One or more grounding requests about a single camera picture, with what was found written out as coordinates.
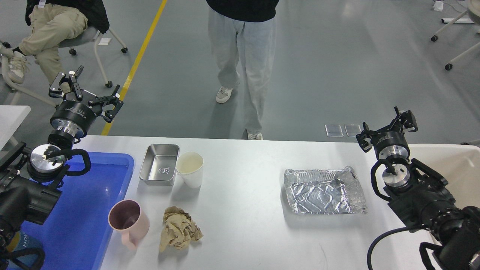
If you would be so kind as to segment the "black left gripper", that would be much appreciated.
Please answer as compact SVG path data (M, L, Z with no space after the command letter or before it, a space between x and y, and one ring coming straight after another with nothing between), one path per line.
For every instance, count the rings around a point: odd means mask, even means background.
M51 126L76 139L87 135L98 116L103 117L107 123L111 123L124 104L118 94L119 84L116 85L110 96L90 99L88 105L80 102L83 100L83 94L77 78L83 69L84 67L81 65L76 71L59 72L49 89L49 97L63 99L50 118ZM102 115L103 107L108 105L113 105L113 109L106 110Z

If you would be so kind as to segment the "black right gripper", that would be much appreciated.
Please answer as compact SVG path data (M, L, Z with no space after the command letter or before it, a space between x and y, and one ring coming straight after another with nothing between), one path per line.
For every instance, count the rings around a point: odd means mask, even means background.
M405 139L405 132L414 133L418 125L412 111L400 111L394 107L396 117L390 123L390 131L370 130L366 122L362 123L363 130L355 135L358 145L365 152L373 147L378 160L401 157L408 160L410 149Z

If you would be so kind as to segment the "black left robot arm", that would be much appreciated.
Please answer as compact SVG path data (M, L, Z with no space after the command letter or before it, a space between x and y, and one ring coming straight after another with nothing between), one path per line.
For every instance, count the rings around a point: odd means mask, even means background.
M80 88L75 72L60 72L49 96L62 99L50 118L53 128L46 144L29 148L18 143L1 159L1 269L10 264L22 270L39 270L44 264L41 247L16 249L23 222L43 225L62 192L65 176L82 176L90 171L89 154L74 144L87 135L95 119L111 123L123 106L117 85L112 94L98 97Z

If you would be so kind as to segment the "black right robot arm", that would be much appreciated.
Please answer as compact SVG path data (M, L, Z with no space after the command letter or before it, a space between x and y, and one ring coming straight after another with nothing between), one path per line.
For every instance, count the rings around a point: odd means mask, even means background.
M367 250L367 268L372 269L372 253L382 239L399 232L427 230L438 244L422 242L419 253L425 269L433 270L431 258L442 270L478 270L480 212L475 206L459 209L446 188L448 181L418 159L410 159L405 132L418 130L414 114L401 112L379 130L363 122L356 135L361 149L374 149L376 163L370 171L374 193L385 200L405 227L377 237Z

